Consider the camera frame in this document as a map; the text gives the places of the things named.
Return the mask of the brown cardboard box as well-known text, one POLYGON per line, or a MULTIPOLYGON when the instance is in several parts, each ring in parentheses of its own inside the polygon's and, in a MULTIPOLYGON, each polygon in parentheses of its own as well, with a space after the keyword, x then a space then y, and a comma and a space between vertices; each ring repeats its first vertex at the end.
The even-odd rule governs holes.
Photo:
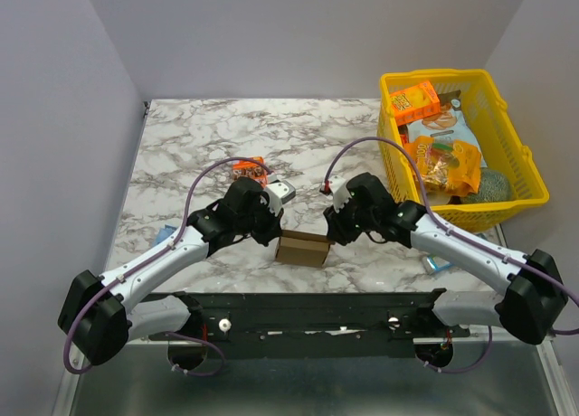
POLYGON ((333 242, 325 235, 283 230, 275 252, 282 264, 321 269, 333 242))

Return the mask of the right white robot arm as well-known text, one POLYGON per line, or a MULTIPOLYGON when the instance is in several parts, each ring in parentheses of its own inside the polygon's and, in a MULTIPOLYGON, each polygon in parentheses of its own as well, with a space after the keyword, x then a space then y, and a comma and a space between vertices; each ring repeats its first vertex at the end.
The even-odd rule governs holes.
POLYGON ((416 314, 418 329, 436 336, 447 326, 496 326, 520 341, 541 344, 568 297, 553 258, 527 255, 466 232, 414 201, 396 202, 374 175, 332 176, 322 191, 332 197, 324 211, 328 238, 346 246, 363 233, 438 256, 489 286, 486 293, 443 291, 416 314))

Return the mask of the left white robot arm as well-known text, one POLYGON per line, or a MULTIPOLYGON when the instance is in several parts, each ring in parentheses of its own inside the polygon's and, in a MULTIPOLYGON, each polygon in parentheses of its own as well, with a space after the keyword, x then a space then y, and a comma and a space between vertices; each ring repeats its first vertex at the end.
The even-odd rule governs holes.
POLYGON ((159 333, 194 337, 201 318, 180 296, 146 298, 181 270, 217 251, 252 238, 263 246, 280 237, 283 206, 294 187, 276 180, 261 186, 251 178, 234 181, 223 198, 188 213, 164 241, 129 263, 71 282, 57 324, 66 335, 63 357, 76 346, 90 366, 104 364, 126 343, 159 333))

